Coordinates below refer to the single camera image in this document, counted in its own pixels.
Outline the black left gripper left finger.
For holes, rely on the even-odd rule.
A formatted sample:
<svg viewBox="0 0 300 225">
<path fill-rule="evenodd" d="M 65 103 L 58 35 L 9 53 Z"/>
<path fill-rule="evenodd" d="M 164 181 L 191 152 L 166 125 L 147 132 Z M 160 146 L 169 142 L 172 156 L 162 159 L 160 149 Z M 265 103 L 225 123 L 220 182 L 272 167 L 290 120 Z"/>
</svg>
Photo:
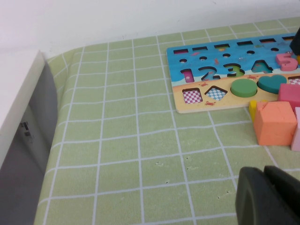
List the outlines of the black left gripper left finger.
<svg viewBox="0 0 300 225">
<path fill-rule="evenodd" d="M 239 225 L 298 225 L 297 217 L 264 174 L 255 167 L 240 169 L 235 208 Z"/>
</svg>

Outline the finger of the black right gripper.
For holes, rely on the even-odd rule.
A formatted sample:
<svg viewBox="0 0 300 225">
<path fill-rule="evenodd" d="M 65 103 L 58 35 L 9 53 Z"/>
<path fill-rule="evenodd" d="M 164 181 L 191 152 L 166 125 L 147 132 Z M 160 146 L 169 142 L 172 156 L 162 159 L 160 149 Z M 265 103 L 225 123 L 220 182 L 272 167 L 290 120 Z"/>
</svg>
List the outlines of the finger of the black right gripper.
<svg viewBox="0 0 300 225">
<path fill-rule="evenodd" d="M 296 56 L 300 56 L 300 29 L 296 32 L 290 43 L 290 49 Z"/>
</svg>

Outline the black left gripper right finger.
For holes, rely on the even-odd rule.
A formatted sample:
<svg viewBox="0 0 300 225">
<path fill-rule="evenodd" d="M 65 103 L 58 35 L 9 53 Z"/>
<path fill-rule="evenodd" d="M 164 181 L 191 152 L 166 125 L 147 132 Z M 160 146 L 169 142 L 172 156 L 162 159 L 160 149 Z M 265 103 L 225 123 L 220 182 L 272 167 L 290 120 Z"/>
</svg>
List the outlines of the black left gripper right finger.
<svg viewBox="0 0 300 225">
<path fill-rule="evenodd" d="M 265 166 L 267 176 L 285 205 L 297 216 L 300 216 L 300 181 L 276 166 Z"/>
</svg>

